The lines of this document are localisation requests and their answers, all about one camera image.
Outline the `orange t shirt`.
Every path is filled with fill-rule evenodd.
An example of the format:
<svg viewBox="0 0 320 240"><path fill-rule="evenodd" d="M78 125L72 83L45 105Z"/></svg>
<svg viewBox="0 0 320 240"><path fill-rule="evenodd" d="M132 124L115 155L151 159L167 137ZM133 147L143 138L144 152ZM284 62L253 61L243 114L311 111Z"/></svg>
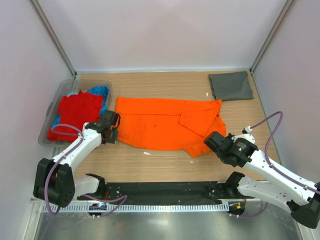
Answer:
<svg viewBox="0 0 320 240"><path fill-rule="evenodd" d="M221 100L196 101L118 97L118 139L136 148L186 151L191 157L208 153L204 140L213 132L226 136Z"/></svg>

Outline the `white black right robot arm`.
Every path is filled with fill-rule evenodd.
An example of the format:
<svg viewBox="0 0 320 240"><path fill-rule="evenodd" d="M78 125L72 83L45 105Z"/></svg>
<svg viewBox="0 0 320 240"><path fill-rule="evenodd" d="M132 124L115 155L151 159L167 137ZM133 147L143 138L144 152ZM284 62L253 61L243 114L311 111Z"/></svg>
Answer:
<svg viewBox="0 0 320 240"><path fill-rule="evenodd" d="M233 172L225 182L225 192L231 198L246 196L275 205L301 225L316 229L320 221L320 185L286 169L255 144L251 134L223 136L214 131L204 144L226 165L241 167L266 179L254 180Z"/></svg>

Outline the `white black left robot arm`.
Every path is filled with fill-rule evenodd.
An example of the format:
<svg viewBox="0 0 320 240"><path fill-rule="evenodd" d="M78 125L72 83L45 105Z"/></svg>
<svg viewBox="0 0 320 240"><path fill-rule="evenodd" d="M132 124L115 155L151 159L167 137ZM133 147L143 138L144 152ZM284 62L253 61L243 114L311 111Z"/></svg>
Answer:
<svg viewBox="0 0 320 240"><path fill-rule="evenodd" d="M94 149L117 142L120 121L118 113L105 110L96 121L84 123L82 129L76 128L76 140L63 152L38 162L33 196L45 201L46 205L60 208L67 207L78 197L101 200L106 194L105 179L92 173L75 179L74 173Z"/></svg>

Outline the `red t shirt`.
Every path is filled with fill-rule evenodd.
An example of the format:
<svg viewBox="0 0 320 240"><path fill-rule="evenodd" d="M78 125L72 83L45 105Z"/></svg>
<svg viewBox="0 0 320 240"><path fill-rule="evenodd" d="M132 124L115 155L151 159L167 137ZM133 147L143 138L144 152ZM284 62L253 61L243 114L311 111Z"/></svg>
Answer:
<svg viewBox="0 0 320 240"><path fill-rule="evenodd" d="M79 130L83 129L84 123L95 121L105 109L108 96L106 86L95 86L89 90L78 93L70 93L63 96L58 105L58 117L52 126L57 124L68 124ZM47 139L52 142L73 142L77 139L78 132L72 128L58 126L47 132Z"/></svg>

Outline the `clear plastic bin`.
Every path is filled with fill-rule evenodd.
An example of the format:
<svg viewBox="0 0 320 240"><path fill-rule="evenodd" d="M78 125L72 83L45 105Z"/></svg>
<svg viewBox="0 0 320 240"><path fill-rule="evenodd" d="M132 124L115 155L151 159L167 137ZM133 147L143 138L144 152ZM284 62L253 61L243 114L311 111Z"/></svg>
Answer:
<svg viewBox="0 0 320 240"><path fill-rule="evenodd" d="M49 129L51 128L55 119L58 118L58 108L61 99L64 96L68 96L70 93L78 93L79 91L87 91L94 87L106 86L108 89L108 95L105 98L105 105L109 107L112 95L112 83L108 80L98 79L67 79L64 80L58 87L53 101L50 103L44 124L38 137L38 143L45 147L62 148L66 141L50 141L47 139Z"/></svg>

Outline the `folded grey t shirt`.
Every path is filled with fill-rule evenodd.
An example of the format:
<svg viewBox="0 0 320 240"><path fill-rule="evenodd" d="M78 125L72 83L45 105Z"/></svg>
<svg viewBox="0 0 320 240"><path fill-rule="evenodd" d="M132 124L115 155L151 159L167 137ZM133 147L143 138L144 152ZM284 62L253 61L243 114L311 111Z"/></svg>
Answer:
<svg viewBox="0 0 320 240"><path fill-rule="evenodd" d="M208 78L215 100L226 102L254 98L246 71L209 74Z"/></svg>

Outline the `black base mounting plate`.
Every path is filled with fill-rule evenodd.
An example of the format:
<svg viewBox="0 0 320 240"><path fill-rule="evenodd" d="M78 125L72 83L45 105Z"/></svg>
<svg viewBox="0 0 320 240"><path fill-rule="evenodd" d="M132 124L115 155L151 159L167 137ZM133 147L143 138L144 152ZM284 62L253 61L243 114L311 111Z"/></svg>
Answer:
<svg viewBox="0 0 320 240"><path fill-rule="evenodd" d="M244 198L240 193L227 191L218 181L193 182L109 182L98 194L100 200L115 200L127 195L125 205L138 206L200 206L217 205L222 200Z"/></svg>

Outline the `left aluminium frame post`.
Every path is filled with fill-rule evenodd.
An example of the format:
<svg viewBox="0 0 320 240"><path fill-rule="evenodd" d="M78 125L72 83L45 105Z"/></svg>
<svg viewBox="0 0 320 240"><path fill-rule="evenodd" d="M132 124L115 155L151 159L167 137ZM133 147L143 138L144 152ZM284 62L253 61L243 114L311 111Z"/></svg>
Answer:
<svg viewBox="0 0 320 240"><path fill-rule="evenodd" d="M63 60L65 66L67 67L68 71L70 72L73 79L77 78L77 71L73 67L69 57L67 56L67 53L65 49L63 48L58 36L55 33L55 30L53 29L49 19L47 18L42 6L40 5L38 0L29 0L30 5L35 11L35 14L39 18L41 24L43 25L45 31L47 32L50 40L52 41L55 49L58 51L61 59Z"/></svg>

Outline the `aluminium frame post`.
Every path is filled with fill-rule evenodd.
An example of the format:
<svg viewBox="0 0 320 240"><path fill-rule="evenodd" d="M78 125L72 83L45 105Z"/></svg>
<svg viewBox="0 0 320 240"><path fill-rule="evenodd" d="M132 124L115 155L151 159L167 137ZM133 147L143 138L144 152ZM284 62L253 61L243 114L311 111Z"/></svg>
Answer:
<svg viewBox="0 0 320 240"><path fill-rule="evenodd" d="M286 0L284 2L283 7L281 8L275 22L273 23L265 41L263 42L255 60L253 61L252 66L250 67L251 75L254 74L255 70L257 69L259 63L263 59L265 53L267 52L268 48L270 47L271 43L275 39L276 35L278 34L279 30L281 29L283 23L285 22L287 16L289 15L290 11L292 10L293 6L295 5L296 0Z"/></svg>
<svg viewBox="0 0 320 240"><path fill-rule="evenodd" d="M45 31L47 32L50 40L52 41L55 49L58 51L61 59L63 60L65 66L67 67L68 71L70 72L73 79L77 78L77 71L73 67L69 57L67 56L67 53L65 49L63 48L58 36L55 33L55 30L53 29L49 19L47 18L42 6L40 5L38 0L29 0L30 5L35 11L35 14L39 18L41 24L43 25Z"/></svg>

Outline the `right aluminium frame post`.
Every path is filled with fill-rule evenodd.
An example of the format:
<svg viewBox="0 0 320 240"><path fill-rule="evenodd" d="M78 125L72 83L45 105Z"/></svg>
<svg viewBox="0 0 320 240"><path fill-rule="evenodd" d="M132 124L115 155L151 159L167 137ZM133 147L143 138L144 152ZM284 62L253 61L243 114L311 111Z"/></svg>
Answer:
<svg viewBox="0 0 320 240"><path fill-rule="evenodd" d="M295 5L296 0L286 0L284 2L283 7L281 8L275 22L273 23L265 41L263 42L255 60L253 61L252 66L250 67L251 75L254 74L255 70L257 69L259 63L263 59L265 53L267 52L268 48L270 47L271 43L275 39L276 35L278 34L279 30L281 29L283 23L285 22L287 16L289 15L290 11L292 10L293 6Z"/></svg>

